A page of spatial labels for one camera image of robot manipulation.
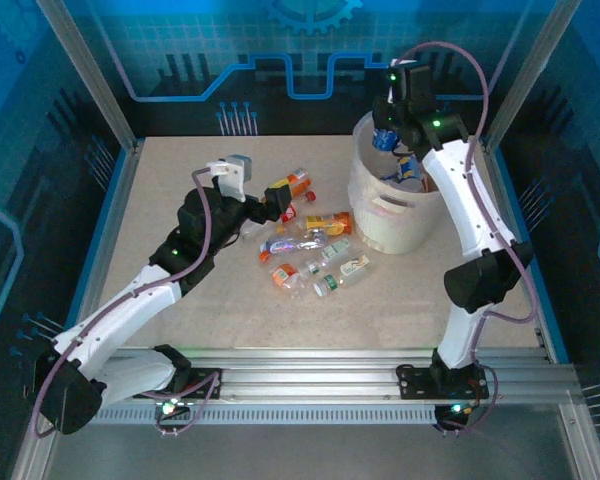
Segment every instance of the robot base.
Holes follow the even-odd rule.
[[[441,401],[436,406],[436,419],[442,428],[448,430],[456,427],[445,424],[445,421],[466,425],[475,406],[489,398],[484,369],[473,364],[450,369],[442,362],[437,350],[434,350],[430,367],[400,365],[396,368],[396,375],[402,400]]]

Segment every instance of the glass panel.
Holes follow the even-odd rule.
[[[387,91],[387,62],[432,39],[467,48],[488,78],[507,51],[513,67],[500,69],[506,88],[553,1],[69,5],[109,82],[132,99],[122,103],[134,132],[144,136],[349,134],[372,99]],[[453,102],[466,110],[471,127],[476,105],[466,96],[480,91],[468,63],[443,50],[419,58],[434,67],[437,91],[445,95],[441,107]]]
[[[599,384],[600,2],[581,4],[501,148],[570,359]]]
[[[23,346],[67,321],[118,152],[35,2],[0,2],[0,478],[29,415]]]

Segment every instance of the blue can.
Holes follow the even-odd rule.
[[[371,144],[380,151],[390,152],[398,141],[398,134],[391,130],[374,129]]]

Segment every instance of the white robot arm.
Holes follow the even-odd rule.
[[[156,390],[177,397],[187,385],[198,383],[190,362],[168,345],[123,360],[111,356],[213,269],[214,256],[246,220],[276,221],[286,211],[288,185],[268,188],[262,201],[245,195],[250,165],[251,159],[240,155],[208,164],[214,188],[202,188],[194,174],[197,188],[178,210],[179,225],[149,265],[89,318],[51,341],[30,342],[23,370],[25,398],[34,405],[34,418],[42,413],[61,433],[73,433],[102,406]]]

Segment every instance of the cable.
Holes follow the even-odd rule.
[[[240,238],[240,230],[238,230],[238,232],[235,234],[235,236],[233,237],[233,240],[229,240],[227,243],[225,243],[222,247],[220,247],[220,250],[230,247],[231,245],[236,243],[239,238]]]
[[[83,342],[84,338],[87,335],[89,335],[89,332],[91,330],[93,330],[93,328],[105,316],[107,316],[113,310],[118,308],[120,305],[122,305],[127,300],[136,298],[141,293],[146,292],[147,290],[150,290],[152,288],[156,288],[161,285],[165,285],[167,283],[172,283],[172,282],[176,282],[176,281],[180,280],[182,277],[185,277],[185,276],[189,275],[191,272],[193,272],[204,261],[205,257],[207,256],[207,253],[209,252],[209,245],[211,243],[211,207],[209,206],[209,200],[207,199],[207,195],[204,192],[204,188],[202,187],[202,184],[200,183],[200,180],[198,179],[198,175],[209,173],[209,171],[210,171],[210,169],[207,167],[207,168],[203,168],[200,170],[196,170],[195,172],[193,172],[191,174],[191,177],[193,178],[193,183],[195,184],[196,190],[198,191],[198,194],[200,195],[200,200],[202,202],[202,209],[204,210],[204,215],[205,215],[204,243],[202,244],[202,250],[200,252],[200,255],[198,256],[198,258],[196,259],[195,262],[193,262],[190,266],[185,268],[183,271],[178,272],[174,275],[171,275],[167,278],[163,278],[160,280],[156,280],[155,282],[150,282],[150,283],[141,285],[140,287],[136,288],[135,290],[132,290],[132,291],[127,292],[126,294],[122,295],[120,298],[114,300],[109,305],[104,307],[100,311],[100,313],[98,313],[95,317],[93,317],[93,319],[89,323],[87,323],[85,325],[85,327],[80,331],[80,333],[71,341],[71,343],[66,348],[66,350],[60,355],[58,360],[56,360],[56,362],[53,364],[53,366],[51,367],[51,370],[49,371],[49,374],[47,375],[47,377],[42,382],[42,385],[40,386],[40,391],[38,392],[38,396],[36,397],[36,400],[33,404],[33,411],[31,413],[31,420],[29,422],[29,430],[36,438],[42,439],[42,438],[47,437],[48,435],[52,434],[56,430],[55,427],[51,427],[44,432],[38,431],[38,420],[40,418],[40,410],[42,408],[42,402],[44,401],[44,397],[46,396],[47,392],[49,391],[51,382],[53,381],[56,374],[60,370],[60,367],[62,366],[62,364],[69,358],[69,356],[73,353],[73,351]]]
[[[209,403],[209,399],[211,398],[211,395],[213,394],[213,389],[217,385],[218,377],[219,377],[218,372],[213,372],[211,375],[209,375],[203,381],[201,381],[197,385],[194,385],[193,387],[191,387],[190,390],[188,389],[189,390],[188,393],[178,394],[178,395],[182,395],[182,396],[189,395],[190,393],[193,393],[196,390],[201,389],[207,383],[211,382],[211,385],[209,386],[209,390],[207,390],[207,395],[204,397],[204,400],[202,401],[200,408],[198,408],[198,411],[195,413],[195,415],[191,416],[191,420],[189,420],[186,425],[183,425],[182,427],[173,427],[173,429],[171,431],[168,431],[166,428],[163,428],[163,425],[161,425],[161,423],[160,423],[160,418],[158,418],[158,420],[156,420],[156,429],[163,435],[176,436],[179,433],[184,433],[187,430],[189,430],[191,427],[193,427],[198,422],[200,417],[202,417],[202,413],[204,412],[204,409],[206,408],[207,403]],[[165,398],[165,397],[173,398],[173,395],[164,395],[163,397],[160,397],[160,394],[153,394],[153,393],[150,395],[147,395],[147,396],[150,396],[151,398]]]
[[[467,183],[469,184],[469,189],[471,190],[471,194],[473,195],[473,198],[475,199],[475,201],[478,205],[478,208],[480,209],[480,212],[482,213],[482,216],[485,218],[487,225],[489,226],[489,229],[491,230],[491,233],[495,236],[498,243],[500,243],[500,245],[506,250],[507,254],[511,258],[511,261],[514,263],[514,265],[520,272],[520,276],[522,277],[525,285],[527,286],[527,290],[529,291],[529,294],[531,295],[531,312],[529,313],[529,315],[527,315],[524,318],[515,318],[515,317],[511,317],[509,315],[504,315],[504,314],[501,314],[501,313],[498,313],[498,312],[492,310],[491,308],[488,308],[487,310],[485,310],[483,312],[482,316],[480,317],[480,320],[478,322],[478,325],[477,325],[474,335],[472,337],[469,349],[471,352],[471,361],[474,363],[474,365],[477,368],[483,368],[485,370],[488,370],[491,373],[491,375],[493,376],[493,396],[491,397],[491,402],[489,403],[489,406],[487,407],[487,411],[484,413],[484,415],[482,417],[480,417],[478,419],[478,421],[475,422],[473,425],[471,425],[469,427],[463,426],[462,430],[460,430],[460,432],[462,432],[462,433],[469,433],[474,430],[476,425],[482,423],[491,414],[491,412],[493,411],[493,408],[496,405],[496,401],[498,399],[499,382],[498,382],[498,376],[496,375],[496,371],[493,368],[489,367],[488,365],[481,364],[476,357],[476,349],[478,347],[480,335],[482,334],[482,330],[484,328],[484,324],[485,324],[487,318],[495,317],[495,318],[499,318],[501,320],[505,320],[505,321],[511,322],[511,323],[516,323],[519,325],[529,323],[533,319],[535,319],[538,315],[539,301],[538,301],[538,293],[536,291],[535,284],[533,283],[533,279],[531,278],[531,275],[526,271],[526,269],[524,268],[524,265],[520,261],[520,258],[518,257],[518,255],[516,255],[513,248],[511,248],[511,246],[504,239],[502,234],[499,232],[498,227],[496,226],[493,218],[491,218],[491,215],[489,215],[489,211],[487,210],[484,200],[480,196],[480,192],[478,191],[475,180],[473,178],[473,172],[471,170],[471,168],[473,166],[473,155],[476,150],[476,146],[480,140],[480,135],[482,134],[482,131],[484,130],[484,126],[487,121],[487,112],[489,110],[489,87],[487,86],[487,79],[485,77],[484,71],[480,67],[480,64],[478,63],[478,61],[468,51],[466,51],[462,47],[454,45],[453,43],[441,42],[441,41],[425,42],[425,43],[421,43],[420,45],[416,45],[415,47],[407,50],[407,52],[405,52],[398,59],[398,61],[396,63],[399,64],[403,60],[410,59],[411,55],[413,55],[414,53],[419,52],[421,50],[425,50],[430,47],[447,48],[447,49],[451,49],[451,50],[459,53],[460,55],[462,55],[464,58],[466,58],[469,61],[469,63],[473,66],[476,73],[478,74],[478,77],[480,79],[480,86],[482,87],[482,114],[480,115],[480,121],[478,122],[478,127],[476,128],[476,132],[475,132],[473,138],[471,139],[471,141],[469,142],[469,149],[467,150],[467,156],[465,159],[465,174],[467,176]]]

